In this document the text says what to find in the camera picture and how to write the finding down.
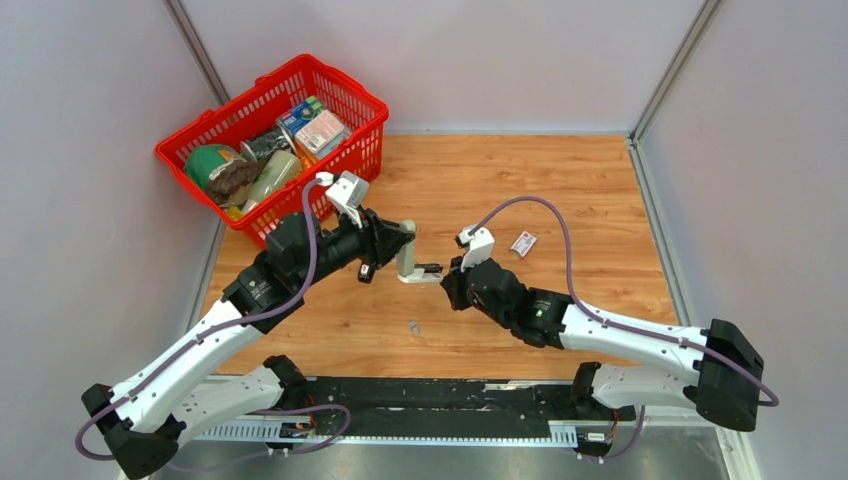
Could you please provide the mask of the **black stapler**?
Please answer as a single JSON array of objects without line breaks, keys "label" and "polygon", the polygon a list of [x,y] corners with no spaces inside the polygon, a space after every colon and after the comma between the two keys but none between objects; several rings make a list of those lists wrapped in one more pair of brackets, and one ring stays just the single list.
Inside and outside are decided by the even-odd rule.
[{"label": "black stapler", "polygon": [[364,284],[370,284],[373,281],[377,269],[370,264],[362,263],[358,270],[358,281]]}]

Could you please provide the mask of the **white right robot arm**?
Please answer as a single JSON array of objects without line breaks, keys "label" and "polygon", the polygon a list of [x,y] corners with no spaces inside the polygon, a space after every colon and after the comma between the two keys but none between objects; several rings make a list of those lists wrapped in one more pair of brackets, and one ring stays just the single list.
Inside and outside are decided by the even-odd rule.
[{"label": "white right robot arm", "polygon": [[713,319],[699,328],[627,317],[527,287],[492,259],[462,268],[454,258],[441,286],[453,310],[474,308],[527,345],[633,362],[628,368],[598,362],[579,367],[570,402],[583,418],[607,408],[669,406],[692,409],[730,430],[756,428],[765,362],[729,321]]}]

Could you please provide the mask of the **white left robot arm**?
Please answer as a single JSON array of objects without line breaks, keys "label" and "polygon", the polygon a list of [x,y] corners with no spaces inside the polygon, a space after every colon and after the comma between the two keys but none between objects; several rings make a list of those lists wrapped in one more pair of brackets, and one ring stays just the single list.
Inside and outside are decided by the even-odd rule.
[{"label": "white left robot arm", "polygon": [[234,380],[203,387],[221,364],[271,332],[304,304],[306,290],[359,261],[368,283],[415,238],[411,221],[371,209],[341,214],[324,230],[311,214],[286,215],[266,247],[184,337],[131,378],[95,384],[82,402],[113,459],[129,479],[166,466],[186,443],[241,415],[307,415],[306,380],[284,355]]}]

